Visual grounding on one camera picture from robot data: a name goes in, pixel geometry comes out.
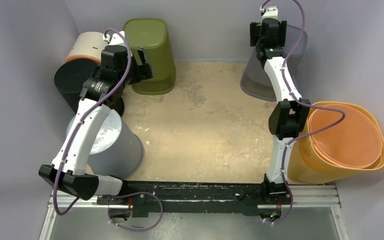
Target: white wall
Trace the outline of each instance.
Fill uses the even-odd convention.
[[[0,0],[0,240],[39,238],[51,187],[38,170],[73,115],[53,76],[78,34],[63,0]]]
[[[328,0],[301,0],[307,32]],[[65,0],[81,32],[121,29],[133,18],[160,18],[168,25],[176,60],[247,61],[250,22],[258,22],[263,0]],[[282,20],[301,26],[292,1],[273,0]]]
[[[308,39],[303,95],[363,106],[384,134],[384,1],[329,0]],[[384,169],[337,184],[351,239],[384,239]]]

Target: beige floor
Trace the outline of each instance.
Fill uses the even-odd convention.
[[[174,89],[139,95],[128,86],[123,120],[145,146],[130,180],[260,183],[269,166],[275,107],[246,95],[245,64],[177,62]]]

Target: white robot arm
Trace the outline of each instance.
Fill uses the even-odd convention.
[[[92,76],[83,84],[77,113],[64,144],[52,160],[51,165],[42,165],[39,170],[39,175],[53,186],[57,172],[62,167],[58,178],[58,189],[83,200],[88,200],[94,195],[117,195],[122,188],[123,181],[121,179],[86,173],[88,158],[96,136],[112,108],[121,101],[121,92],[117,90],[114,96],[97,106],[83,121],[81,118],[116,86],[125,71],[128,71],[127,82],[130,84],[153,77],[151,66],[143,49],[138,49],[143,64],[137,65],[132,55],[130,69],[127,69],[125,59],[128,51],[121,37],[117,34],[113,36],[103,35],[103,41],[109,43],[101,53],[101,65],[103,67],[98,66]],[[78,128],[77,133],[70,140],[75,128]],[[67,156],[64,158],[65,149],[70,143]],[[62,159],[65,159],[63,166],[61,166]]]
[[[286,54],[283,46],[286,40],[286,22],[278,21],[278,9],[276,6],[261,7],[261,23],[251,24],[251,45],[256,46],[257,58],[261,66],[270,78],[271,84],[276,95],[277,106],[269,118],[270,133],[273,134],[273,147],[271,152],[271,162],[266,173],[270,183],[282,184],[282,158],[285,148],[292,149],[293,143],[287,143],[297,137],[303,130],[309,110],[296,104],[291,96],[292,92],[298,99],[301,99],[291,75],[288,65],[282,67]],[[291,151],[286,152],[284,158],[284,177],[288,180],[288,164]]]

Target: stacked bucket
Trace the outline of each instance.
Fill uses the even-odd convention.
[[[384,136],[378,122],[366,109],[343,102],[314,105],[341,109],[339,124],[297,140],[292,148],[288,178],[296,183],[325,184],[384,166]],[[341,113],[311,108],[301,136],[340,119]]]

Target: plastic bin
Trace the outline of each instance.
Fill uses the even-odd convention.
[[[103,36],[103,33],[95,31],[81,33],[65,59],[65,62],[74,59],[90,59],[97,64],[101,64],[101,52],[108,46],[108,43],[103,40]]]
[[[73,120],[74,118],[67,127],[66,135],[73,125]],[[87,164],[97,175],[126,179],[139,168],[144,154],[144,145],[139,137],[130,130],[120,115],[112,110],[96,136]]]
[[[64,63],[55,73],[53,83],[70,108],[77,113],[83,84],[98,64],[89,58],[77,58]]]
[[[298,38],[300,37],[301,29],[295,26],[288,25],[286,29],[286,41],[283,50],[286,54],[290,53]],[[292,80],[295,81],[294,75],[297,73],[298,65],[307,47],[307,33],[304,32],[299,45],[294,53],[287,61],[287,67]],[[269,76],[261,66],[256,56],[255,47],[249,57],[248,64],[242,74],[240,80],[240,88],[248,95],[266,100],[269,102],[276,101],[275,91],[273,90],[272,82]]]
[[[302,184],[325,184],[357,174],[376,171],[384,167],[384,136],[375,117],[366,109],[350,103],[324,101],[317,102],[315,105],[326,106],[337,103],[360,111],[376,126],[382,138],[382,152],[380,154],[380,158],[373,165],[367,168],[355,169],[346,166],[337,166],[323,160],[323,158],[320,157],[314,150],[310,138],[305,137],[296,141],[293,145],[287,171],[287,177],[290,180]],[[311,108],[309,114],[312,114],[313,111],[314,109]],[[304,135],[308,132],[309,127],[306,124],[304,131],[302,131],[300,135]]]
[[[326,107],[340,109],[346,117],[341,123],[309,136],[316,153],[338,166],[364,169],[373,165],[382,152],[381,134],[373,122],[359,110],[344,104]],[[317,131],[341,117],[336,111],[316,109],[308,117],[308,130]]]
[[[170,92],[176,83],[176,66],[166,22],[157,18],[135,18],[127,21],[123,30],[137,61],[140,59],[138,48],[144,48],[153,70],[153,78],[131,85],[133,91],[143,95]]]

